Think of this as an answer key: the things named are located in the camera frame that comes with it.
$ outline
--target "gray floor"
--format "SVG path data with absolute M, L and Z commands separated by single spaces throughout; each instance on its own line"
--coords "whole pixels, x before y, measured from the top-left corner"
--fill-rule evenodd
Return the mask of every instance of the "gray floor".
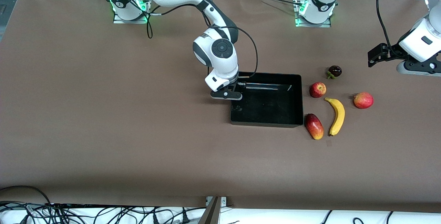
M 17 0 L 0 0 L 0 41 Z

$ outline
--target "black plastic bin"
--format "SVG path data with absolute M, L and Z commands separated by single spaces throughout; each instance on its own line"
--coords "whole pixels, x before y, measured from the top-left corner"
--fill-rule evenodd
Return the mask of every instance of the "black plastic bin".
M 239 72 L 239 76 L 251 73 Z M 295 74 L 256 73 L 240 78 L 243 98 L 231 101 L 233 125 L 296 127 L 303 125 L 302 77 Z

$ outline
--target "brown table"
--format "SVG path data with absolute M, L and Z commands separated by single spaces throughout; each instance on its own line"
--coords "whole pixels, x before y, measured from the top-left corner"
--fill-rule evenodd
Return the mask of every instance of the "brown table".
M 346 106 L 340 133 L 314 141 L 303 127 L 229 123 L 213 100 L 192 41 L 206 28 L 191 7 L 145 25 L 113 24 L 104 0 L 18 0 L 0 43 L 0 185 L 40 187 L 53 202 L 437 211 L 441 209 L 440 78 L 398 74 L 396 62 L 367 67 L 384 42 L 375 0 L 338 0 L 332 28 L 297 28 L 290 4 L 214 0 L 255 39 L 259 72 L 296 73 L 304 111 L 328 128 Z M 395 42 L 427 7 L 381 0 Z M 236 43 L 240 69 L 254 69 L 249 39 Z M 325 79 L 326 67 L 343 74 Z M 375 104 L 358 110 L 350 96 Z M 43 201 L 28 191 L 2 199 Z

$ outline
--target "yellow banana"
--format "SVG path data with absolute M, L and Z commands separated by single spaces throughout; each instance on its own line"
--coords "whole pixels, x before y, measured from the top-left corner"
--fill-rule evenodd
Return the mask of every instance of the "yellow banana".
M 330 103 L 335 111 L 334 123 L 329 130 L 329 135 L 334 136 L 338 134 L 340 128 L 343 126 L 343 121 L 345 120 L 345 108 L 343 104 L 341 104 L 341 102 L 337 99 L 325 97 L 325 101 Z

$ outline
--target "red apple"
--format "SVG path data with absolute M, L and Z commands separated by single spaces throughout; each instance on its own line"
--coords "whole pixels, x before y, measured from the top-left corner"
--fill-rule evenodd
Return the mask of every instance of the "red apple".
M 354 96 L 354 104 L 357 108 L 367 109 L 373 104 L 373 97 L 367 92 L 361 92 Z
M 323 137 L 323 126 L 315 114 L 307 114 L 305 117 L 305 126 L 313 139 L 319 140 Z
M 314 83 L 309 88 L 309 93 L 311 94 L 311 97 L 322 97 L 326 93 L 326 86 L 321 82 Z

